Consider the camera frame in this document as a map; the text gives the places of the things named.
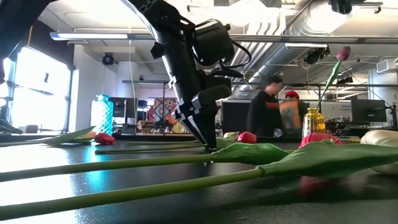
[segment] table surface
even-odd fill
[[[298,144],[276,144],[295,149]],[[0,172],[81,162],[114,161],[189,154],[201,149],[95,155],[114,146],[19,146],[0,148]],[[0,205],[126,189],[228,174],[252,169],[243,164],[179,164],[72,175],[56,175],[0,183]],[[398,178],[363,170],[303,196],[298,177],[268,177],[183,194],[115,203],[75,211],[8,220],[3,223],[396,223]]]

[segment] ceiling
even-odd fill
[[[289,9],[287,11],[289,13],[286,16],[289,17],[297,13],[298,6],[302,6],[307,1],[295,0],[296,8]],[[397,36],[398,1],[372,1],[383,3],[382,11],[379,14],[374,13],[374,7],[356,7],[347,22],[337,28],[332,35]],[[217,7],[214,6],[214,0],[169,0],[167,2],[173,4],[183,16],[196,23],[214,17],[223,22],[232,23],[230,34],[248,34],[249,28],[256,25],[254,18],[264,19],[264,16],[259,17],[259,15],[265,14],[264,9],[260,10],[260,7],[249,8],[236,4],[238,7],[233,10],[243,11],[243,15],[246,15],[245,18],[236,16],[237,14],[226,16],[231,14],[230,12],[235,12],[229,11],[229,9],[232,10],[233,5]],[[192,6],[190,8],[191,12],[187,11],[187,5]],[[132,32],[145,32],[143,23],[120,0],[59,0],[51,3],[39,19],[59,32],[128,32],[129,29]],[[249,25],[239,24],[239,19],[247,20]],[[329,18],[325,17],[324,21],[320,23],[325,23],[325,26],[327,26],[328,22],[333,21],[329,21]],[[98,58],[105,52],[114,52],[115,57],[120,61],[131,60],[143,63],[153,73],[165,73],[163,63],[159,60],[154,60],[150,54],[152,46],[152,41],[133,41],[129,45],[129,42],[125,40],[92,40],[87,44],[87,47],[90,47],[94,53],[98,54]],[[336,55],[343,47],[343,45],[332,44],[330,45],[331,53]],[[362,74],[358,75],[362,82],[366,82],[366,76],[363,75],[367,73],[366,69],[374,67],[374,64],[354,62],[358,58],[360,61],[372,61],[374,63],[379,60],[377,57],[398,56],[398,46],[396,45],[352,45],[351,49],[351,57],[348,62],[353,62],[345,63],[343,66],[345,68],[356,67],[358,74]],[[285,67],[283,69],[285,82],[325,82],[330,75],[331,64],[335,62],[333,57],[327,57],[322,60],[322,64],[319,63],[309,69],[304,69],[302,60],[303,56],[294,62],[294,64],[298,65],[297,67]]]

